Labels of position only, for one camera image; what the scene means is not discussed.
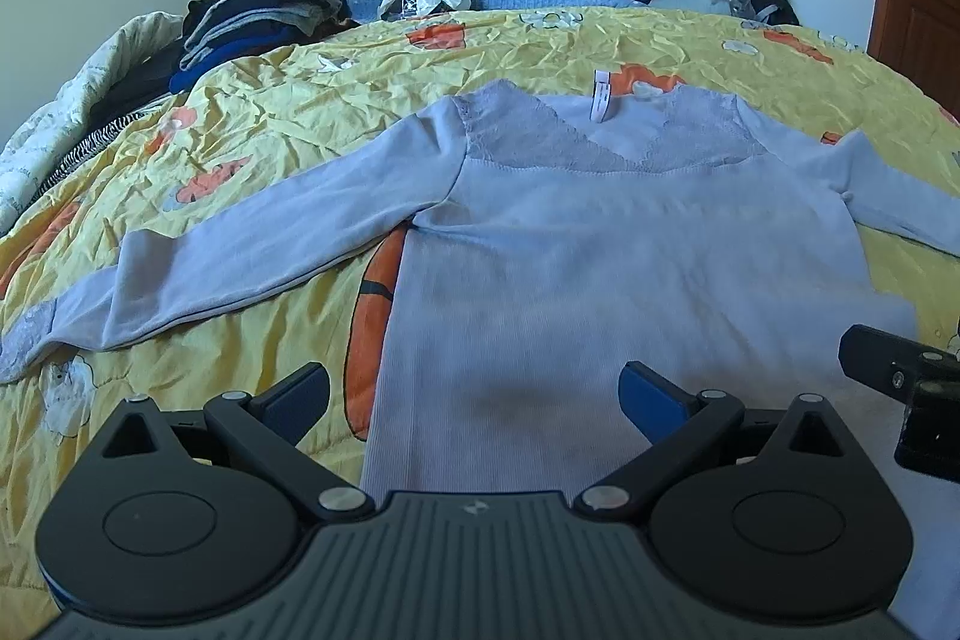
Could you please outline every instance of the yellow bedspread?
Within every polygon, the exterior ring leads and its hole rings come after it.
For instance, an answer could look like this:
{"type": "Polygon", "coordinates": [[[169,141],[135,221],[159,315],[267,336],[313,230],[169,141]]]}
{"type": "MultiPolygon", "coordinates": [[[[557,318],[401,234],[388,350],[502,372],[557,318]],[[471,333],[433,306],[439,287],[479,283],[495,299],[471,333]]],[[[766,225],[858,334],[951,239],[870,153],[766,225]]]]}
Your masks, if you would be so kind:
{"type": "MultiPolygon", "coordinates": [[[[132,229],[177,235],[442,95],[499,77],[542,94],[589,94],[601,68],[620,94],[669,90],[674,77],[738,92],[824,143],[863,128],[889,164],[960,196],[960,126],[904,78],[840,44],[803,28],[592,8],[374,23],[241,59],[128,127],[21,218],[0,242],[0,319],[6,330],[25,307],[114,263],[132,229]]],[[[916,303],[923,340],[960,350],[960,261],[869,229],[861,236],[877,288],[916,303]]],[[[35,528],[125,396],[198,408],[228,389],[267,389],[318,360],[330,372],[331,405],[301,449],[359,479],[364,444],[354,432],[365,432],[371,388],[361,382],[347,399],[344,363],[349,351],[352,371],[376,373],[389,305],[364,301],[360,284],[367,274],[390,287],[395,268],[389,258],[371,264],[375,251],[241,313],[112,353],[64,350],[0,386],[0,638],[21,640],[56,614],[32,552],[35,528]]]]}

